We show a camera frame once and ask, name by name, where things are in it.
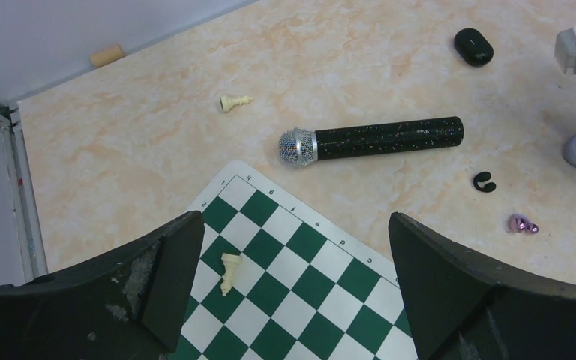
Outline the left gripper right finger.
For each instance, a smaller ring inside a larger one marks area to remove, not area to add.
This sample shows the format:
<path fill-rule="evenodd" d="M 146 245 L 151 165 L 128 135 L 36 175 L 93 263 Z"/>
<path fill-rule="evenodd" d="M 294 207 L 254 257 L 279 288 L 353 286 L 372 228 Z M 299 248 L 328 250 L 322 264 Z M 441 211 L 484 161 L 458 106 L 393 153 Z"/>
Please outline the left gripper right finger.
<path fill-rule="evenodd" d="M 388 234 L 420 359 L 576 359 L 576 284 L 501 262 L 399 212 Z"/>

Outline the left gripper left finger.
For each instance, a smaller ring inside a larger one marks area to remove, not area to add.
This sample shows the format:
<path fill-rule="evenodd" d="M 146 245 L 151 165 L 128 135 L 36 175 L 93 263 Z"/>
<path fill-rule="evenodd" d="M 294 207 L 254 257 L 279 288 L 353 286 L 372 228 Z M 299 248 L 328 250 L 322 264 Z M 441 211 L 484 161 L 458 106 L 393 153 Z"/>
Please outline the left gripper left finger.
<path fill-rule="evenodd" d="M 0 286 L 0 359 L 167 359 L 205 235 L 199 211 L 77 265 Z"/>

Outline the purple earbud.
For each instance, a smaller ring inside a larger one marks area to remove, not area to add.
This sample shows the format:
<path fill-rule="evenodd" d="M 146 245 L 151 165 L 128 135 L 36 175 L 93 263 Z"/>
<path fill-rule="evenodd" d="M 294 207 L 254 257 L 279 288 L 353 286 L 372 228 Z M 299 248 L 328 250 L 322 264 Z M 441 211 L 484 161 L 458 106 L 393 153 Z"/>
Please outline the purple earbud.
<path fill-rule="evenodd" d="M 539 226 L 523 214 L 512 214 L 508 219 L 508 228 L 512 233 L 527 235 L 535 235 L 539 232 Z"/>

